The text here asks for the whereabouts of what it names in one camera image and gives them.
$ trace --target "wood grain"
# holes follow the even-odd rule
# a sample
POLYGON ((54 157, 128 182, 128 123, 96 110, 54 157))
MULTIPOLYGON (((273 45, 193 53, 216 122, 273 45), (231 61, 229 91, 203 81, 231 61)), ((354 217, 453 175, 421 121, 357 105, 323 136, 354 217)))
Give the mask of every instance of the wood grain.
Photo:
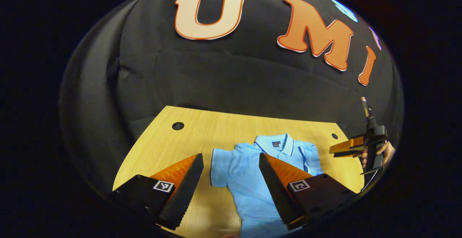
POLYGON ((114 180, 114 187, 141 174, 158 171, 194 154, 202 153, 204 170, 181 225, 172 233, 184 237, 220 238, 239 234, 241 220, 227 187, 212 187, 210 162, 214 148, 233 150, 236 143, 253 143, 258 135, 289 134, 317 146, 322 169, 353 192, 360 192, 364 177, 359 159, 334 158, 330 146, 347 137, 335 123, 243 116, 166 106, 137 140, 114 180), (184 128, 174 130, 175 122, 184 128))

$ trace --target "human hand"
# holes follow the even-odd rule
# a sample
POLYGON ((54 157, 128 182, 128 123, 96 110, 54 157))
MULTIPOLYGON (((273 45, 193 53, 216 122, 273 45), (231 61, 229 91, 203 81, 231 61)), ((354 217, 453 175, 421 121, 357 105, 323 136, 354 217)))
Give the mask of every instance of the human hand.
MULTIPOLYGON (((385 167, 386 165, 388 165, 388 162, 390 162, 391 157, 393 157, 393 154, 395 153, 395 151, 396 151, 395 148, 391 146, 391 143, 389 141, 387 141, 385 144, 383 144, 382 147, 380 147, 380 149, 378 149, 378 151, 376 152, 376 155, 383 153, 382 166, 385 167)), ((361 154, 361 157, 363 158, 361 163, 363 164, 363 168, 365 169, 366 163, 367 163, 367 148, 363 150, 363 154, 361 154)))

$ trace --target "black fabric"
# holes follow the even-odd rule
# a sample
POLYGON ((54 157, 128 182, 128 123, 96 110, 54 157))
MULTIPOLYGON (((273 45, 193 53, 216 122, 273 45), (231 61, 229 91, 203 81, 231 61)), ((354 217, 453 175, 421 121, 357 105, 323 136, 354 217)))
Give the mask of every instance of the black fabric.
MULTIPOLYGON (((235 31, 215 40, 178 35, 175 0, 129 0, 106 16, 74 53, 61 92, 66 141, 92 185, 111 191, 134 141, 166 105, 336 122, 349 137, 365 131, 365 96, 396 146, 403 97, 388 47, 382 41, 378 50, 359 15, 356 23, 331 0, 304 1, 317 8, 326 26, 339 19, 353 30, 346 71, 327 65, 324 54, 313 57, 310 48, 297 53, 277 45, 291 16, 284 0, 244 0, 235 31), (365 87, 358 75, 366 46, 376 61, 365 87)), ((222 4, 202 0, 198 21, 217 21, 222 4)))

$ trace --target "finger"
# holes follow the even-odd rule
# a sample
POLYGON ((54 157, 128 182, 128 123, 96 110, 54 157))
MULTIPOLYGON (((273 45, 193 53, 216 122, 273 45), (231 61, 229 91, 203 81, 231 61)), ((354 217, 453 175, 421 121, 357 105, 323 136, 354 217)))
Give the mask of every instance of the finger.
POLYGON ((387 144, 382 145, 382 147, 380 147, 380 149, 378 149, 376 152, 376 155, 381 154, 387 148, 387 146, 387 144))

